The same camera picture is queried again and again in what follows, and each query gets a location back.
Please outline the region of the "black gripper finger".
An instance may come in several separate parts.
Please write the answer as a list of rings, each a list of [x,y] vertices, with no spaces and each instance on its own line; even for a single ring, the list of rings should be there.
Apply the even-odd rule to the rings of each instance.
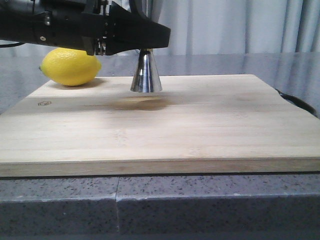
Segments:
[[[130,1],[126,10],[113,1],[107,16],[107,56],[136,49],[158,49],[169,45],[171,29],[152,21],[142,1]]]

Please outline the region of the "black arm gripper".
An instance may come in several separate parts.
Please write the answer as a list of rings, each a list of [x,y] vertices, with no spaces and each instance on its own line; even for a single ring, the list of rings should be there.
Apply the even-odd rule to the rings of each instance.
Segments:
[[[0,38],[101,55],[107,35],[107,0],[2,0]]]

